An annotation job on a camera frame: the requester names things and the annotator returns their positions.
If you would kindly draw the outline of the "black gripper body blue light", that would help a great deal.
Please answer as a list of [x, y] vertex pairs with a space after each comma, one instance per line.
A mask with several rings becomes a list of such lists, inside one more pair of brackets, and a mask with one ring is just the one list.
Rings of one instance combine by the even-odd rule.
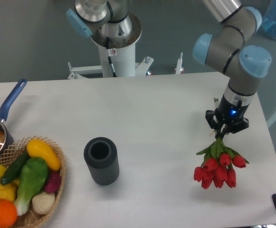
[[218, 108], [215, 111], [216, 119], [219, 123], [230, 124], [238, 123], [244, 119], [244, 114], [249, 106], [243, 99], [232, 100], [229, 102], [223, 95]]

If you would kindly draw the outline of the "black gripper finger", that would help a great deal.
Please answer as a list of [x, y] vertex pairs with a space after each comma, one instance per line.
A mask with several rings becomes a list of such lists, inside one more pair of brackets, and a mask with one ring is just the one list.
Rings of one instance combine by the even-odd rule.
[[219, 116], [217, 115], [217, 109], [215, 110], [207, 110], [205, 112], [205, 118], [210, 126], [211, 129], [214, 130], [215, 138], [220, 137], [221, 135], [221, 129], [223, 126], [223, 122], [219, 120]]
[[225, 135], [232, 133], [236, 134], [240, 131], [243, 131], [249, 127], [249, 120], [247, 118], [243, 118], [238, 122], [231, 121], [229, 124], [225, 124], [222, 132], [220, 133], [221, 139], [224, 138]]

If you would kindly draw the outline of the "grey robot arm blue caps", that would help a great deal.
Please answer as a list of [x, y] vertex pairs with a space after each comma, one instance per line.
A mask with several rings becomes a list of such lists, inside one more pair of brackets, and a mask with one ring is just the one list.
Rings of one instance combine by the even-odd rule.
[[[229, 77], [215, 110], [205, 114], [215, 137], [240, 132], [249, 126], [244, 114], [271, 64], [270, 53], [246, 46], [259, 29], [262, 17], [238, 0], [206, 0], [205, 6], [222, 25], [216, 34], [203, 34], [196, 41], [195, 60]], [[98, 46], [104, 77], [144, 76], [152, 64], [146, 57], [135, 61], [135, 44], [141, 36], [139, 19], [128, 11], [124, 0], [77, 0], [66, 12], [72, 28]]]

